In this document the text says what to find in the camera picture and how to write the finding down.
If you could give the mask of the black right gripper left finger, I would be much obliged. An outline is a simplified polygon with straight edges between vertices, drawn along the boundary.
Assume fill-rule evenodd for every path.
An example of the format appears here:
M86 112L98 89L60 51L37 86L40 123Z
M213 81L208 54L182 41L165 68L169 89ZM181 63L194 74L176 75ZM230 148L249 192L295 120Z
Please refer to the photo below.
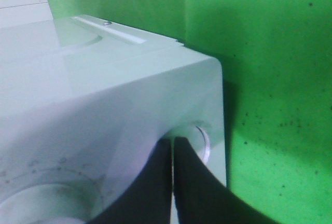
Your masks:
M128 189L90 223L169 223L172 203L171 141L157 141Z

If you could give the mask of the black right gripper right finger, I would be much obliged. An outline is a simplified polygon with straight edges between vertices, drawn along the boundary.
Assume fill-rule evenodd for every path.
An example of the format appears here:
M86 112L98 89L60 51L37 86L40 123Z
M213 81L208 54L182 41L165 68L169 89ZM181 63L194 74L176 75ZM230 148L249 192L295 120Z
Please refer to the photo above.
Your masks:
M174 141L174 195L179 223L277 223L227 189L185 137Z

